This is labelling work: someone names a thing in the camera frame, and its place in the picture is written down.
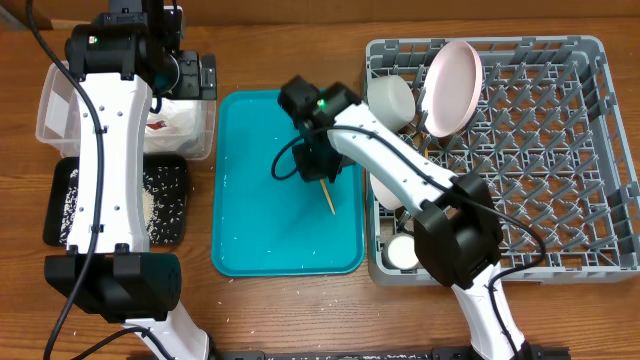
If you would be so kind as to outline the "wooden chopstick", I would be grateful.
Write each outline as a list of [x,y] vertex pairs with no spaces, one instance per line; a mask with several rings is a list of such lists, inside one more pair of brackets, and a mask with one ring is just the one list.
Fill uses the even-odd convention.
[[323,189],[323,192],[324,192],[326,201],[328,203],[329,209],[330,209],[332,215],[335,216],[336,215],[335,207],[334,207],[333,201],[331,199],[330,193],[328,191],[327,185],[325,183],[325,180],[324,179],[320,179],[320,184],[321,184],[321,187]]

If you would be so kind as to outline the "small pink plate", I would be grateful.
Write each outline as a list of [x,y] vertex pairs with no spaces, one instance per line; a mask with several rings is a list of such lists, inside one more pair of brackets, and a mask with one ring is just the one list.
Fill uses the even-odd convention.
[[396,210],[403,206],[402,202],[372,173],[369,174],[373,194],[380,205],[388,210]]

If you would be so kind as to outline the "grey bowl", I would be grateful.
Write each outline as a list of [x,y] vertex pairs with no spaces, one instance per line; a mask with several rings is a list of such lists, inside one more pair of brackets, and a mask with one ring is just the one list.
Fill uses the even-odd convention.
[[371,112],[392,132],[398,132],[415,117],[413,93],[398,75],[371,79],[367,83],[366,97]]

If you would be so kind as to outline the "small white cup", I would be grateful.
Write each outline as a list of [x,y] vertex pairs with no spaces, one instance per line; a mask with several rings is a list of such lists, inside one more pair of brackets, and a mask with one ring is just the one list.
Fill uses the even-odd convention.
[[383,248],[383,257],[391,268],[399,270],[415,269],[419,260],[415,254],[414,238],[407,234],[397,234],[388,240]]

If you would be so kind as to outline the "large pink plate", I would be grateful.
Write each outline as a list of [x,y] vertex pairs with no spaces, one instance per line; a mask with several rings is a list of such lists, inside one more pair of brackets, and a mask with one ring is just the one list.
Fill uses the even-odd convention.
[[442,138],[462,130],[478,106],[483,70],[477,51],[466,41],[447,43],[434,57],[419,101],[427,113],[425,129]]

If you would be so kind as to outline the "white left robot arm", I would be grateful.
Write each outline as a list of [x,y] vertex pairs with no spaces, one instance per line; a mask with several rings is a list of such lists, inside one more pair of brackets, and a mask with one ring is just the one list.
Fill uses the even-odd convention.
[[67,308],[138,335],[156,357],[214,359],[212,337],[181,303],[179,260],[151,251],[143,214],[149,114],[163,99],[211,98],[207,68],[180,47],[183,19],[161,1],[113,1],[55,59],[79,99],[79,178],[66,251],[44,269]]

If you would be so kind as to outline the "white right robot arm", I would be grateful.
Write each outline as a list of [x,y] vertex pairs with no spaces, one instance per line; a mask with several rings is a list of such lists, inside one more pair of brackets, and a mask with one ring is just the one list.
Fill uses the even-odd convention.
[[487,183],[457,175],[418,154],[340,82],[325,90],[296,76],[277,102],[299,134],[287,143],[303,181],[334,182],[357,163],[401,202],[413,219],[413,253],[454,291],[483,359],[521,359],[529,345],[515,324],[500,281],[505,214]]

